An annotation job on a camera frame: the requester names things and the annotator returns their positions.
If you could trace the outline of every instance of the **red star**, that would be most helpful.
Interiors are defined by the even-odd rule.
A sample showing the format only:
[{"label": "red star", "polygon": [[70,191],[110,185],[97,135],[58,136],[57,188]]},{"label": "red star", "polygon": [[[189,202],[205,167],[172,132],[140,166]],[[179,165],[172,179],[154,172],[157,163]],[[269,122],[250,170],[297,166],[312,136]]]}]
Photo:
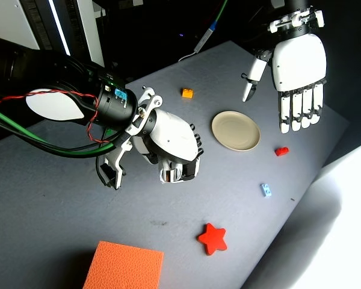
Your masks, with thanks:
[{"label": "red star", "polygon": [[224,233],[226,230],[223,228],[215,229],[210,223],[206,225],[206,232],[199,235],[198,241],[205,244],[207,255],[212,255],[217,249],[222,251],[227,249],[226,243],[223,241]]}]

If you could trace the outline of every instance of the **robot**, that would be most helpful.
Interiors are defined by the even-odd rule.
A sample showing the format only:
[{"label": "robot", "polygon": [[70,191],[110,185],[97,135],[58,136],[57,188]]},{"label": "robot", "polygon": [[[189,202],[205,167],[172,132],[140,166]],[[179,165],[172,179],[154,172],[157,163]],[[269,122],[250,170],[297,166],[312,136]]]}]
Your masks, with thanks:
[{"label": "robot", "polygon": [[[33,50],[0,39],[0,96],[0,102],[25,98],[29,108],[45,119],[88,125],[88,136],[95,145],[105,145],[93,154],[72,153],[68,152],[72,149],[56,149],[29,133],[22,134],[19,126],[0,113],[1,127],[12,129],[46,152],[62,157],[96,157],[97,162],[104,155],[100,168],[108,180],[104,181],[102,175],[100,178],[116,190],[125,174],[120,161],[133,146],[150,164],[158,165],[163,183],[188,181],[199,172],[203,149],[200,136],[194,133],[195,126],[160,110],[163,99],[153,88],[143,87],[137,100],[117,75],[94,63],[83,64],[68,55]],[[90,132],[92,123],[118,133],[97,140]]]},{"label": "robot", "polygon": [[272,50],[259,51],[247,75],[242,101],[254,95],[268,62],[271,61],[274,86],[279,95],[280,130],[286,134],[318,123],[326,83],[326,54],[314,28],[324,26],[322,11],[308,6],[306,0],[285,0],[289,14],[272,21],[270,33],[281,42]]}]

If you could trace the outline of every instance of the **round plate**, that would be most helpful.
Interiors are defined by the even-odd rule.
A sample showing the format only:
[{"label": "round plate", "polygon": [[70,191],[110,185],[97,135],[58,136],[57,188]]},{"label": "round plate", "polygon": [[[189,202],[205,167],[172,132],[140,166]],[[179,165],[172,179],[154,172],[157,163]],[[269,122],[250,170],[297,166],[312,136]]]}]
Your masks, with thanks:
[{"label": "round plate", "polygon": [[248,116],[237,111],[224,111],[212,120],[212,133],[225,147],[234,151],[248,151],[258,145],[261,131]]}]

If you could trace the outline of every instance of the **orange box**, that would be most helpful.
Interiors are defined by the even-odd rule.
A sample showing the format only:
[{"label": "orange box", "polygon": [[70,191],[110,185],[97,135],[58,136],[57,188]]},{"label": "orange box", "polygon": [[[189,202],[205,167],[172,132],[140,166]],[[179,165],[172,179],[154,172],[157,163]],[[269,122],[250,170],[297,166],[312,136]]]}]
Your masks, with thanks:
[{"label": "orange box", "polygon": [[182,89],[182,97],[183,98],[193,98],[194,90],[192,89]]},{"label": "orange box", "polygon": [[100,241],[83,289],[157,289],[164,253]]}]

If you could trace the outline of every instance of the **building block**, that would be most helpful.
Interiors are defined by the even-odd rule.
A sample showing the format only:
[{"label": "building block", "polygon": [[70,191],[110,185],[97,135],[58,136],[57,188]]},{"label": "building block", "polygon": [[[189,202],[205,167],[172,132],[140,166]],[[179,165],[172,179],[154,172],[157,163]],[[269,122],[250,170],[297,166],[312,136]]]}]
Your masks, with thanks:
[{"label": "building block", "polygon": [[194,90],[192,89],[182,89],[182,97],[183,98],[193,98]]},{"label": "building block", "polygon": [[270,197],[271,196],[271,190],[269,188],[269,185],[268,184],[262,184],[261,187],[262,187],[262,191],[264,192],[264,196],[265,197]]},{"label": "building block", "polygon": [[281,155],[288,154],[289,153],[289,148],[287,148],[287,147],[279,148],[279,149],[276,149],[274,152],[276,153],[276,155],[278,157],[280,157]]},{"label": "building block", "polygon": [[83,289],[157,289],[163,252],[100,241]]},{"label": "building block", "polygon": [[214,226],[210,223],[206,224],[206,232],[202,235],[199,235],[198,241],[205,244],[206,254],[212,255],[215,250],[226,250],[227,246],[223,240],[226,230],[215,229]]}]

